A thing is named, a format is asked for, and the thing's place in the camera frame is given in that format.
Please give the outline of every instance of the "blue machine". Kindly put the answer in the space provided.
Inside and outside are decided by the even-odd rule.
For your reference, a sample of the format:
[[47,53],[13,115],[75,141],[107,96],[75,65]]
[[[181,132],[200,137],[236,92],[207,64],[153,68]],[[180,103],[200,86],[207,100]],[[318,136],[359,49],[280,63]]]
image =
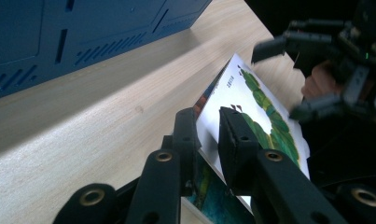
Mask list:
[[0,98],[189,28],[211,0],[0,0]]

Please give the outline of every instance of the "ventilation slot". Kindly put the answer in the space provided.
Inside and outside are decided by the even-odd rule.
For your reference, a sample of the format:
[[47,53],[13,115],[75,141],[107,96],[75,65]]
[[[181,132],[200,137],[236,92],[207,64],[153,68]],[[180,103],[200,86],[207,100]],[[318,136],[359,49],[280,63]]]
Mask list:
[[19,69],[13,75],[8,76],[7,74],[0,75],[0,91],[6,91],[12,87],[19,87],[24,83],[25,80],[34,81],[36,76],[31,76],[34,70],[37,68],[36,65],[33,65],[30,69],[24,72],[22,69]]
[[67,32],[67,29],[64,29],[64,30],[61,31],[60,40],[59,40],[59,48],[57,49],[57,55],[56,55],[56,62],[55,63],[60,63],[62,61],[63,47],[65,45],[66,32]]
[[86,51],[80,51],[77,54],[77,61],[75,62],[75,65],[87,63],[91,60],[98,60],[111,53],[117,53],[120,50],[139,45],[142,43],[142,39],[145,34],[146,33],[142,33],[139,35],[133,35],[124,39],[120,39],[118,41],[113,41],[112,43],[105,44],[102,47],[98,46],[94,50],[86,49]]
[[74,8],[75,0],[66,0],[65,11],[70,12]]
[[161,24],[162,20],[164,19],[165,15],[167,14],[167,12],[168,12],[168,9],[165,10],[164,14],[162,15],[162,17],[159,20],[158,24],[156,25],[155,29],[152,31],[152,34],[154,34],[156,32],[156,30],[158,29],[159,25]]

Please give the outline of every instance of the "light wood surface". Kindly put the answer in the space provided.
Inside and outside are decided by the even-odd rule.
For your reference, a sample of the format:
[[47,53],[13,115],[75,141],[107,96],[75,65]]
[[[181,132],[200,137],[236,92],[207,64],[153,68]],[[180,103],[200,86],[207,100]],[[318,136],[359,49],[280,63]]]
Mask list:
[[[51,223],[77,189],[135,179],[175,113],[267,38],[243,0],[214,0],[189,30],[0,99],[0,223]],[[254,66],[287,108],[304,80],[292,65]],[[195,222],[184,208],[182,223]]]

